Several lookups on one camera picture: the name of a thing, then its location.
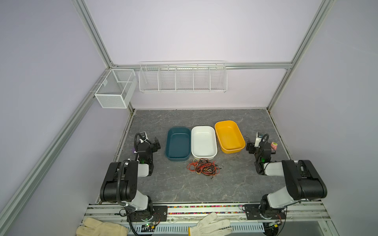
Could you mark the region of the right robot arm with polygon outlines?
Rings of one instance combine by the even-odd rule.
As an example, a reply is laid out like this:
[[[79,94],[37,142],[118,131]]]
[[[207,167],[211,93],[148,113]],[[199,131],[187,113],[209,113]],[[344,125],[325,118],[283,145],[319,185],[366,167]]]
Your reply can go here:
[[[268,142],[247,143],[246,150],[255,156],[259,175],[283,177],[285,186],[263,195],[259,204],[245,204],[242,210],[248,220],[285,219],[285,209],[302,201],[315,201],[327,196],[325,183],[310,160],[271,160],[274,150]]]

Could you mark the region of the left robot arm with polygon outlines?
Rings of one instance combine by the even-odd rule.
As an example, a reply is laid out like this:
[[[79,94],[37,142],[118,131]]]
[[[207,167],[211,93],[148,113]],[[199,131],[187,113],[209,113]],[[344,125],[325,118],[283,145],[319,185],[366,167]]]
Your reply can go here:
[[[137,189],[139,178],[149,177],[154,170],[153,153],[160,149],[156,138],[151,142],[137,133],[134,138],[135,158],[112,162],[100,189],[100,200],[120,205],[131,220],[148,221],[154,218],[151,198]]]

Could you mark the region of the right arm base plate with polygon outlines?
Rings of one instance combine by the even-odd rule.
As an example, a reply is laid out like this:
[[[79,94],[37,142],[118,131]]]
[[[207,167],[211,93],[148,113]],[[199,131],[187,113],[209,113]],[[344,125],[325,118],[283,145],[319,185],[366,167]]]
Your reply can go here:
[[[261,204],[245,204],[242,206],[248,220],[284,220],[285,208],[271,208]]]

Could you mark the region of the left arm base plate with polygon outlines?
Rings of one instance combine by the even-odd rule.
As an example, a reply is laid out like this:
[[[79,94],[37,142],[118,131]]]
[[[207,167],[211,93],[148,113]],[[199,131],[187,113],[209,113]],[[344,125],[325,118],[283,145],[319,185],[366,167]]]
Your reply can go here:
[[[168,206],[158,205],[148,207],[146,210],[134,211],[128,214],[128,221],[131,222],[165,222],[168,216]]]

